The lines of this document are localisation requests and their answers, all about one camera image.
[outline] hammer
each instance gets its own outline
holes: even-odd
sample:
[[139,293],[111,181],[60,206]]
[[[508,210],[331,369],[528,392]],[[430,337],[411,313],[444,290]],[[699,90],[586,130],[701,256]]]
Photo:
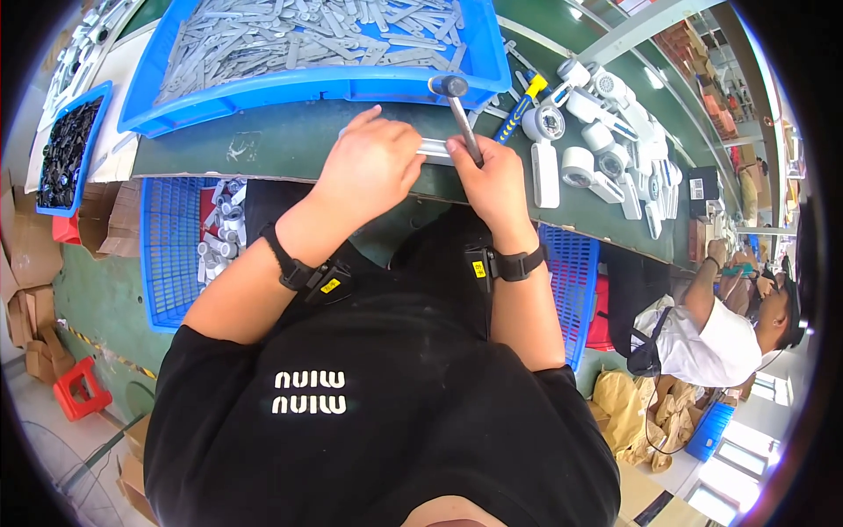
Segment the hammer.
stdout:
[[465,82],[465,79],[456,75],[443,75],[428,80],[427,87],[434,94],[444,95],[448,98],[448,104],[454,113],[454,119],[457,120],[459,131],[462,132],[465,139],[465,146],[477,167],[483,168],[483,154],[480,152],[480,147],[477,146],[477,139],[475,139],[474,132],[471,130],[468,117],[465,116],[463,105],[459,102],[459,98],[468,93],[469,84]]

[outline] workbench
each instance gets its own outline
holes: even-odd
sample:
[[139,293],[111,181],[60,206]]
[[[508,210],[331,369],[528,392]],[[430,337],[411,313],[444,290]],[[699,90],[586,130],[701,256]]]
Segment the workbench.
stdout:
[[[167,4],[167,0],[148,0],[124,33],[160,16]],[[601,27],[588,19],[574,19],[565,3],[548,5],[541,0],[523,0],[518,3],[501,1],[495,2],[495,8],[499,16],[527,26],[574,52],[581,51],[604,33]],[[561,46],[553,51],[505,27],[501,27],[501,33],[507,40],[518,43],[518,51],[533,63],[551,86],[560,82],[556,69],[566,59],[558,52]],[[513,71],[525,71],[524,66],[511,56],[509,61]],[[638,100],[660,120],[667,131],[680,138],[682,155],[678,155],[671,144],[670,157],[683,173],[687,174],[693,165],[715,164],[714,153],[706,146],[685,110],[667,90],[653,88],[640,61],[627,54],[612,61],[607,70],[623,78],[636,91]],[[513,83],[519,92],[523,92],[514,78]],[[514,106],[512,98],[507,94],[502,94],[501,100],[501,108],[504,110]],[[142,138],[132,177],[246,175],[261,179],[315,182],[337,133],[354,115],[370,106],[345,100],[264,106],[242,110],[233,116],[190,126],[154,139]],[[459,133],[448,107],[412,104],[383,104],[383,107],[384,117],[409,122],[424,137],[444,139]],[[477,121],[475,132],[493,136],[501,123],[495,116],[483,114]],[[566,114],[565,136],[554,142],[559,157],[565,148],[586,146],[580,136],[581,129],[582,125]],[[619,205],[606,204],[591,191],[564,183],[561,184],[561,204],[558,208],[533,207],[530,144],[531,141],[520,128],[507,143],[524,161],[524,184],[530,216],[534,220],[608,240],[660,261],[689,266],[687,179],[682,183],[678,218],[663,222],[662,235],[660,239],[654,240],[650,238],[645,219],[626,220]],[[231,155],[244,145],[247,146],[246,151]],[[433,200],[466,203],[459,177],[450,167],[425,164],[411,192],[414,196]],[[733,212],[736,200],[728,190],[726,194],[729,212]]]

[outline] hammer head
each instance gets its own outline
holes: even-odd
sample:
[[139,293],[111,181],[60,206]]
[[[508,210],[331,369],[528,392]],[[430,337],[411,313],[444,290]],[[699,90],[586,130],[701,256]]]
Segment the hammer head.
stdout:
[[436,95],[462,97],[469,92],[469,84],[456,75],[441,75],[427,81],[427,87]]

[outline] white t-shirt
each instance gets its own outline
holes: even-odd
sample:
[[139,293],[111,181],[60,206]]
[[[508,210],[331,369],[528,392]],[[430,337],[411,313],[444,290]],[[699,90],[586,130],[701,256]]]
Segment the white t-shirt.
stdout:
[[[664,309],[673,305],[674,300],[664,295],[636,317],[636,329],[651,335]],[[643,342],[633,336],[631,343],[635,349]],[[761,348],[752,324],[717,298],[702,333],[697,332],[688,309],[671,309],[656,345],[662,374],[698,386],[737,386],[761,365]]]

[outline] blue plastic crate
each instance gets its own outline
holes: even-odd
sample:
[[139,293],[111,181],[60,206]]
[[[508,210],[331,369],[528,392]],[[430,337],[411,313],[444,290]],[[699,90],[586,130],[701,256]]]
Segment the blue plastic crate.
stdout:
[[550,288],[565,336],[565,359],[577,372],[591,324],[600,242],[544,224],[539,226],[539,237],[550,252]]
[[199,201],[217,178],[146,178],[141,191],[141,280],[149,327],[175,333],[199,296]]
[[[72,100],[64,108],[59,110],[58,113],[56,113],[56,121],[58,121],[70,113],[71,110],[75,110],[77,107],[85,103],[93,102],[99,97],[102,97],[103,101],[99,104],[97,115],[94,118],[94,124],[91,126],[91,129],[88,132],[88,139],[85,141],[85,149],[82,152],[82,163],[78,167],[79,176],[76,181],[76,191],[73,194],[73,203],[70,207],[38,207],[36,205],[35,211],[37,213],[70,218],[76,213],[76,209],[79,208],[79,203],[82,202],[85,180],[88,179],[88,168],[90,166],[91,155],[94,153],[94,145],[97,141],[97,135],[99,135],[99,127],[103,124],[105,111],[108,110],[108,105],[111,102],[111,81],[105,81],[96,88],[92,88],[84,94],[79,95],[76,99]],[[43,177],[43,175],[44,167],[42,165],[41,176]],[[38,188],[41,188],[40,179],[38,180]]]
[[700,461],[708,461],[717,450],[723,431],[726,430],[729,422],[732,421],[734,406],[716,402],[708,407],[706,413],[700,418],[694,435],[685,445],[685,452],[693,455]]
[[[133,131],[156,137],[186,126],[225,117],[246,108],[312,99],[345,99],[376,102],[409,102],[447,105],[427,87],[431,76],[443,74],[416,67],[334,66],[268,73],[203,89],[153,105],[167,70],[170,51],[182,20],[188,19],[198,0],[173,0],[158,22],[138,63],[117,123],[118,132]],[[460,39],[468,45],[460,69],[470,86],[462,97],[472,110],[494,94],[512,86],[506,52],[501,43],[491,0],[461,0],[465,28]],[[376,24],[361,24],[362,33],[380,39]],[[390,32],[405,31],[390,26]],[[425,36],[431,38],[427,30]],[[405,46],[391,46],[400,51]],[[448,46],[447,58],[456,48]]]

